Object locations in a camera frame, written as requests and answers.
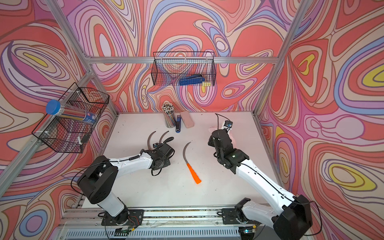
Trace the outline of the wooden handle sickle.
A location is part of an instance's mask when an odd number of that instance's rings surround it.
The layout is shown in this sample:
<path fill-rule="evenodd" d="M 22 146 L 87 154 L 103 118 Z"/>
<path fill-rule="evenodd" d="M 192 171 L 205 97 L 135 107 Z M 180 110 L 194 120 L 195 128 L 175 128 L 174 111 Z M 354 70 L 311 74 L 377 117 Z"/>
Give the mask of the wooden handle sickle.
<path fill-rule="evenodd" d="M 150 135 L 148 136 L 147 138 L 147 147 L 149 150 L 152 150 L 152 144 L 151 144 L 151 138 L 152 136 L 156 133 L 156 131 L 153 131 L 152 133 L 150 133 Z"/>
<path fill-rule="evenodd" d="M 159 143 L 162 143 L 163 142 L 163 138 L 166 136 L 166 134 L 168 133 L 169 131 L 166 131 L 164 132 L 161 137 L 160 137 L 160 140 L 159 140 Z"/>

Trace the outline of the pink terry rag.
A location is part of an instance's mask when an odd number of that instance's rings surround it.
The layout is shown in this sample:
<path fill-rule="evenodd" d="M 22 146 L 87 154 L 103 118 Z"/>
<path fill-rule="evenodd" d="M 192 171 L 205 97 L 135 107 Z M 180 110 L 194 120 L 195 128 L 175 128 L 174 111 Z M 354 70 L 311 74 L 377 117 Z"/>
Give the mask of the pink terry rag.
<path fill-rule="evenodd" d="M 216 131 L 218 129 L 217 126 L 211 126 L 209 127 L 209 132 L 210 134 L 212 134 L 214 131 Z M 233 148 L 237 148 L 237 142 L 233 136 L 233 133 L 231 132 L 231 130 L 228 132 L 228 135 L 229 135 L 229 138 L 231 139 L 232 141 L 232 145 L 233 145 Z"/>

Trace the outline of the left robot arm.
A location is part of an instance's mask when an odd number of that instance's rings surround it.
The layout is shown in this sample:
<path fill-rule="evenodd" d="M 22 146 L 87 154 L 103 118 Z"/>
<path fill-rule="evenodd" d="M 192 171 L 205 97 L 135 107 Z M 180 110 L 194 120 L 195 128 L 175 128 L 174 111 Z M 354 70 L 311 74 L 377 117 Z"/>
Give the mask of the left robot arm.
<path fill-rule="evenodd" d="M 126 224 L 131 217 L 130 210 L 112 191 L 115 181 L 125 175 L 141 170 L 161 171 L 168 167 L 175 150 L 166 143 L 153 150 L 142 149 L 134 156 L 119 159 L 97 157 L 77 180 L 77 185 L 93 205 L 101 207 L 105 218 L 116 225 Z"/>

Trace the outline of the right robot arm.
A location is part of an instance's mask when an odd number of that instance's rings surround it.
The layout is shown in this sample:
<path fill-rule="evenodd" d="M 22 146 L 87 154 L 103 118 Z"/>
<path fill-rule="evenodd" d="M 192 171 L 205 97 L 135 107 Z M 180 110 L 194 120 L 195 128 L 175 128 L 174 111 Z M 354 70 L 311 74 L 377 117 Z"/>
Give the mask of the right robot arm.
<path fill-rule="evenodd" d="M 214 147 L 218 162 L 245 180 L 268 202 L 257 204 L 244 198 L 236 205 L 242 221 L 256 221 L 274 229 L 282 240 L 299 240 L 312 227 L 310 201 L 303 195 L 295 196 L 265 175 L 240 149 L 233 147 L 225 129 L 215 130 L 208 142 Z"/>

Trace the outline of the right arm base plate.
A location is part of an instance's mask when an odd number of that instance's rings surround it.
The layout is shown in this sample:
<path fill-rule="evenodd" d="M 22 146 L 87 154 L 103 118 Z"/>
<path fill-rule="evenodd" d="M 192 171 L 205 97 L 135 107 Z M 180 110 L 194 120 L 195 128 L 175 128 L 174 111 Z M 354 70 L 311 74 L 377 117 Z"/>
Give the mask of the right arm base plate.
<path fill-rule="evenodd" d="M 217 215 L 222 218 L 224 225 L 246 225 L 252 224 L 259 226 L 261 223 L 253 220 L 249 220 L 245 217 L 245 215 L 236 208 L 224 208 L 217 212 Z"/>

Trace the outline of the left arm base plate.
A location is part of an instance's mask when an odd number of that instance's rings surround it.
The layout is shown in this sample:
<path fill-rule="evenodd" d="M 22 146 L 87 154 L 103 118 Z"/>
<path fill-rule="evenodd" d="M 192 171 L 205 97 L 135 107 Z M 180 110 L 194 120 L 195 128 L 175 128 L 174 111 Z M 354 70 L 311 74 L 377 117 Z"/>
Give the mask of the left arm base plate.
<path fill-rule="evenodd" d="M 144 210 L 123 210 L 116 217 L 112 217 L 105 212 L 103 215 L 102 226 L 132 226 L 138 227 L 144 219 Z"/>

